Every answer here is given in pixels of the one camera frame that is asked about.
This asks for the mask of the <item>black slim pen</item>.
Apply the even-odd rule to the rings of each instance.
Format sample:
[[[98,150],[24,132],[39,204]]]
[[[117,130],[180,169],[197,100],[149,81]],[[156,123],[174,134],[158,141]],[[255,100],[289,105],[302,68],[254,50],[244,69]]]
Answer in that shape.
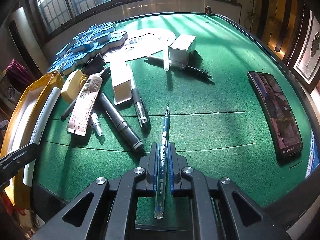
[[[165,67],[165,61],[163,58],[155,57],[155,56],[144,56],[144,59],[146,59],[146,61],[148,61],[148,63],[150,63],[150,64]],[[171,60],[167,60],[167,63],[168,63],[169,67],[178,68],[180,70],[185,71],[188,74],[192,74],[192,75],[198,76],[203,79],[211,79],[212,78],[212,76],[204,69],[198,69],[198,68],[188,66],[188,65],[185,65],[182,63],[172,62]]]

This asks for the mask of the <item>yellow cardboard box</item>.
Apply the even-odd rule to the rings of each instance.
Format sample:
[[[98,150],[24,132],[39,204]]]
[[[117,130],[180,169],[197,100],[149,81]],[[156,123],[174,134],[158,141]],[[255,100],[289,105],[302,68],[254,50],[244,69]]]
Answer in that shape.
[[[1,157],[29,144],[39,114],[54,87],[62,88],[63,77],[53,71],[29,85],[20,97],[4,136]],[[30,187],[23,183],[23,169],[10,179],[5,189],[13,206],[30,209]]]

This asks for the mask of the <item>yellow tape measure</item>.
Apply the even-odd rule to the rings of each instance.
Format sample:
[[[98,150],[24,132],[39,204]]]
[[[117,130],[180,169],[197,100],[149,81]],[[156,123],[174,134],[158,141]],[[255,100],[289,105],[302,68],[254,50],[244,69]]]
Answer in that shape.
[[[88,76],[80,70],[75,70],[67,77],[62,89],[61,96],[67,103],[71,103],[80,93]]]

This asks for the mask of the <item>long white medicine carton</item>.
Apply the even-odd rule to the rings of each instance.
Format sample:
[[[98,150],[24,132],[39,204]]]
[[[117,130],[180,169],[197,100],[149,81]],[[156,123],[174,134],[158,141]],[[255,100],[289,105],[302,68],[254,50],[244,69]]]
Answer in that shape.
[[[132,99],[131,94],[131,69],[123,60],[111,60],[111,81],[113,88],[114,104],[119,105]]]

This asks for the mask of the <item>thick black marker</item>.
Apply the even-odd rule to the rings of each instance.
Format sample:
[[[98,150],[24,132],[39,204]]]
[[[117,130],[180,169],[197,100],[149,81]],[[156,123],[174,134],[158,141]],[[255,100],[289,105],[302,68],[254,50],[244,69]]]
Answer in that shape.
[[[120,132],[126,142],[131,146],[135,152],[140,152],[144,148],[144,144],[141,141],[140,137],[136,135],[130,125],[125,121],[123,116],[117,111],[114,105],[111,103],[109,98],[104,94],[103,91],[100,91],[98,94],[98,100],[102,105],[104,111]]]

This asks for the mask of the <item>round table centre console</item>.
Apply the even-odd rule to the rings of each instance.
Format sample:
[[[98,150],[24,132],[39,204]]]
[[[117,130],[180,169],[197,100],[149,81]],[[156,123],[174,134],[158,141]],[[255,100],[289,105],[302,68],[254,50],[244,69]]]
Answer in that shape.
[[[103,58],[106,62],[115,58],[131,61],[155,54],[164,47],[169,47],[175,40],[176,35],[168,29],[127,30],[127,39],[124,44],[118,48],[109,49]]]

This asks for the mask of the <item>white air conditioner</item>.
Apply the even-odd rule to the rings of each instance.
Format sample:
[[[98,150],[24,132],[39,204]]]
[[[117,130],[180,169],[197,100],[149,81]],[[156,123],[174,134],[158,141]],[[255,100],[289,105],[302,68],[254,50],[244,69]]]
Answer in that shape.
[[[31,30],[23,7],[10,15],[9,30],[16,48],[34,75],[46,74],[49,64]]]

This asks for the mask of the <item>framed wall picture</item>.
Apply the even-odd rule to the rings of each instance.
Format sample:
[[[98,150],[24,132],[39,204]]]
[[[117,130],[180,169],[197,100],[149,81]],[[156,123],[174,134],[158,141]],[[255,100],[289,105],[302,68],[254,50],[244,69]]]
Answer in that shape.
[[[307,6],[287,66],[309,93],[319,86],[319,22]]]

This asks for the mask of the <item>small white square box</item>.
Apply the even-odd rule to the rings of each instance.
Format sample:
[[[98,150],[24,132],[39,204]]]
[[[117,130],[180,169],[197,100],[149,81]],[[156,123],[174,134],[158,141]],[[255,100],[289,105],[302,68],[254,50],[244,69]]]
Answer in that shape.
[[[196,47],[196,36],[181,34],[169,47],[169,59],[173,63],[187,65]]]

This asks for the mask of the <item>black smartphone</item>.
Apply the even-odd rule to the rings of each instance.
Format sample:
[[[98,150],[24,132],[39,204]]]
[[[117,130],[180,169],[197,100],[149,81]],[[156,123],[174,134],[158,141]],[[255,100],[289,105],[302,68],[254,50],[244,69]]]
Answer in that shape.
[[[285,159],[303,149],[300,131],[291,106],[275,77],[268,73],[247,72],[270,129],[275,153]]]

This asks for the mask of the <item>pile of blue mahjong tiles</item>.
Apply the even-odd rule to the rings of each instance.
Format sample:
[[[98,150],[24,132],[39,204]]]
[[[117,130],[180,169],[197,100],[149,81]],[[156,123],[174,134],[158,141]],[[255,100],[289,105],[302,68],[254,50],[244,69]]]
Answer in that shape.
[[[104,55],[110,49],[121,47],[127,39],[127,31],[117,30],[114,22],[94,24],[60,49],[47,72],[57,70],[62,75],[68,75],[96,55]]]

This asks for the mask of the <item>white ointment tube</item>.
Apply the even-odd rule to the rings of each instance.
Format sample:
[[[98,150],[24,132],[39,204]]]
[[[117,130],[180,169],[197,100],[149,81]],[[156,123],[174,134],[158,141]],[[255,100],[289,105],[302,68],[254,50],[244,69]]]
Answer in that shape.
[[[86,97],[76,101],[67,126],[67,132],[84,137],[93,109],[93,105],[101,88],[102,78],[99,73],[89,76],[80,93],[87,92]]]

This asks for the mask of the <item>clear black gel pen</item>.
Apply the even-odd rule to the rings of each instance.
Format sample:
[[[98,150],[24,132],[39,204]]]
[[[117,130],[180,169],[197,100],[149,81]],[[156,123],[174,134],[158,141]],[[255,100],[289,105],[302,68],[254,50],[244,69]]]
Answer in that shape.
[[[129,68],[131,74],[131,94],[139,125],[142,129],[146,129],[150,125],[149,114],[136,87],[133,71],[128,63],[126,66]]]

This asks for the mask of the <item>black fan part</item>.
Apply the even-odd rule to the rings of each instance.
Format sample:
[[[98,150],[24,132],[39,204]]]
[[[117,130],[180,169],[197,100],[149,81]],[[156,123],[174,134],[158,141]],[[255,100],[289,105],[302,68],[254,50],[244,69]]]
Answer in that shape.
[[[104,70],[106,62],[100,54],[95,55],[81,68],[84,75],[90,76]]]

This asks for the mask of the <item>blue mechanical pencil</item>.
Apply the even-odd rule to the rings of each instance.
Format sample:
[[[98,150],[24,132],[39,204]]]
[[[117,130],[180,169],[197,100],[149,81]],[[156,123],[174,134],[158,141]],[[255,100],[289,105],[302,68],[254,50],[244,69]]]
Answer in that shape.
[[[157,161],[157,185],[155,196],[155,210],[154,218],[162,219],[164,216],[165,204],[165,190],[167,188],[167,151],[168,151],[168,134],[170,129],[170,110],[169,106],[165,111],[163,132],[161,143],[158,147],[158,161]]]

